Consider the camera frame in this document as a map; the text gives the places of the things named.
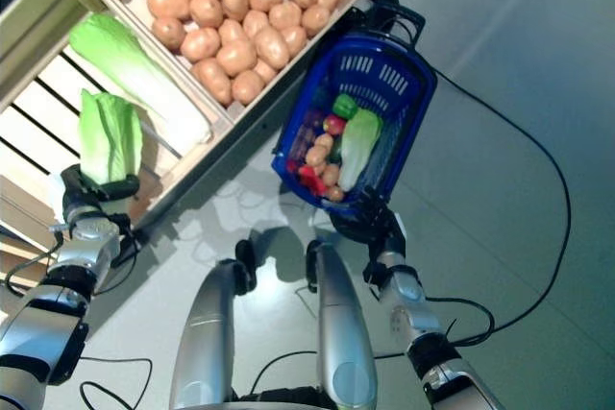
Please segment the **left five-finger robot hand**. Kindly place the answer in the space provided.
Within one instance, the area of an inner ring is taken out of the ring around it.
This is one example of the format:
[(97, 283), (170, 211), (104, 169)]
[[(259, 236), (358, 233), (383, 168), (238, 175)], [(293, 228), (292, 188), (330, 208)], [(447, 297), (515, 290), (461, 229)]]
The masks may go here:
[(139, 178), (131, 174), (124, 180), (96, 183), (81, 172), (79, 164), (64, 169), (61, 180), (64, 185), (62, 217), (65, 223), (76, 221), (85, 212), (127, 214), (130, 199), (140, 187)]

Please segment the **right five-finger robot hand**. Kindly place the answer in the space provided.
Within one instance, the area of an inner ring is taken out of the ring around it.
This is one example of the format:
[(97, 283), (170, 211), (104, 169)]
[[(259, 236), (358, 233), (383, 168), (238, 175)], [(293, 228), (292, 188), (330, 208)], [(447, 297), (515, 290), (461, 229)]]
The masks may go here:
[(330, 218), (337, 232), (367, 246), (371, 260), (387, 252), (406, 258), (406, 238), (395, 213), (371, 186), (361, 191), (352, 214), (332, 213)]

